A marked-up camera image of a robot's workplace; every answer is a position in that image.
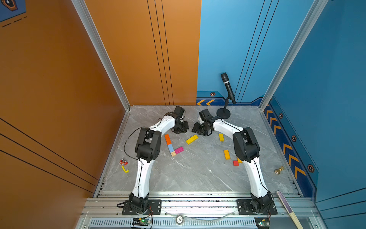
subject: robotic arm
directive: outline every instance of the robotic arm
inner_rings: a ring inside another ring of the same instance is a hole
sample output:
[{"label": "robotic arm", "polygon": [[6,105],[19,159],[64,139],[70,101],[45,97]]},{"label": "robotic arm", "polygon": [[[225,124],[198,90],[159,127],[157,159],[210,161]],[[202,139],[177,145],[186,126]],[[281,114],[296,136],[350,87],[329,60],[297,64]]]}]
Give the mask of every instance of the robotic arm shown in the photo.
[{"label": "robotic arm", "polygon": [[250,182],[251,205],[255,213],[266,211],[272,202],[259,165],[259,144],[250,127],[232,125],[219,117],[212,117],[205,109],[199,113],[199,123],[194,124],[192,132],[208,136],[209,130],[219,131],[234,141],[236,156],[243,161]]},{"label": "robotic arm", "polygon": [[171,128],[174,128],[176,134],[187,132],[188,122],[182,121],[184,112],[182,107],[176,106],[175,110],[166,113],[160,122],[148,128],[141,128],[135,147],[139,160],[135,187],[125,202],[129,210],[139,214],[147,211],[151,169],[160,153],[161,135]]}]

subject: gray marble surface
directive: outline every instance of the gray marble surface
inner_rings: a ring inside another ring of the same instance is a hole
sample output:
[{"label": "gray marble surface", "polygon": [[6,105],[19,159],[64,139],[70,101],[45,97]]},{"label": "gray marble surface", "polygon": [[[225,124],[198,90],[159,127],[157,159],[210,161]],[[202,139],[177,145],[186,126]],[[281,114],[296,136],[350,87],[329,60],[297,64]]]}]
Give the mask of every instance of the gray marble surface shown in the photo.
[{"label": "gray marble surface", "polygon": [[[174,149],[183,146],[184,151],[172,157],[164,136],[161,138],[161,151],[152,169],[150,191],[195,191],[195,192],[250,192],[250,183],[243,164],[233,166],[236,160],[233,140],[224,136],[225,141],[219,141],[219,133],[214,131],[211,136],[198,135],[198,139],[188,145],[186,140],[193,136],[194,123],[198,122],[198,113],[208,109],[213,116],[219,106],[182,106],[186,110],[184,120],[188,121],[187,133],[175,134],[168,131]],[[104,180],[103,191],[132,191],[136,173],[137,161],[125,155],[123,146],[127,137],[137,128],[152,126],[165,113],[173,111],[175,106],[133,106],[123,132],[118,150],[109,167]],[[226,121],[241,127],[251,127],[260,145],[260,165],[268,189],[280,190],[284,193],[294,193],[293,186],[287,173],[276,175],[274,169],[283,165],[278,152],[269,137],[266,123],[263,122],[259,108],[256,106],[229,106],[231,117]],[[126,144],[126,152],[136,157],[135,145],[139,130],[136,131]],[[230,160],[226,160],[224,150],[229,150]],[[125,173],[120,166],[121,159],[128,161],[125,166],[130,172]]]}]

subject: blue wall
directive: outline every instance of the blue wall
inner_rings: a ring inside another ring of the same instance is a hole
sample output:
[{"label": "blue wall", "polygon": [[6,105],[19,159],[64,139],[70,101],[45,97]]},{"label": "blue wall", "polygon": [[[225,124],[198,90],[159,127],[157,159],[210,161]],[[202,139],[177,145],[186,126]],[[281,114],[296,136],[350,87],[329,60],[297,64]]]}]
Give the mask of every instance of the blue wall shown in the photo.
[{"label": "blue wall", "polygon": [[226,97],[220,77],[226,72],[238,102],[248,103],[263,96],[312,3],[313,0],[265,0],[264,4],[249,0],[202,0],[197,90],[218,91]]},{"label": "blue wall", "polygon": [[14,11],[9,10],[6,6],[0,3],[0,22],[26,12],[25,0],[16,0],[15,2],[18,9]]},{"label": "blue wall", "polygon": [[361,0],[329,1],[274,94],[314,160],[330,229],[366,217],[365,9]]}]

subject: orange wall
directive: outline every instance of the orange wall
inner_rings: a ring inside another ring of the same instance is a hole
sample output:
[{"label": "orange wall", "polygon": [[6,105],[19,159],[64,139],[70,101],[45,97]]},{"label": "orange wall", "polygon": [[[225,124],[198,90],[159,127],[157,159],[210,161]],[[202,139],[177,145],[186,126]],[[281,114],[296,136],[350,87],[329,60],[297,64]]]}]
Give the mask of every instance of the orange wall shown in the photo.
[{"label": "orange wall", "polygon": [[131,105],[195,105],[201,1],[86,4]]},{"label": "orange wall", "polygon": [[0,225],[73,228],[124,109],[72,2],[26,8],[0,22]]}]

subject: microphone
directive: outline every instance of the microphone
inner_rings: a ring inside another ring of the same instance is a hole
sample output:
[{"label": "microphone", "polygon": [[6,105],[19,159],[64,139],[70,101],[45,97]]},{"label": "microphone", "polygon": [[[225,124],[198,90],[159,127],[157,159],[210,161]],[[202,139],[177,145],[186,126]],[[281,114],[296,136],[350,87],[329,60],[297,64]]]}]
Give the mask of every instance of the microphone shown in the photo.
[{"label": "microphone", "polygon": [[231,86],[229,83],[228,74],[226,74],[226,73],[221,74],[221,79],[223,80],[226,90],[228,91],[229,99],[232,101],[233,104],[235,104],[236,103],[235,96],[234,96],[234,93],[232,92],[232,89],[231,89]]}]

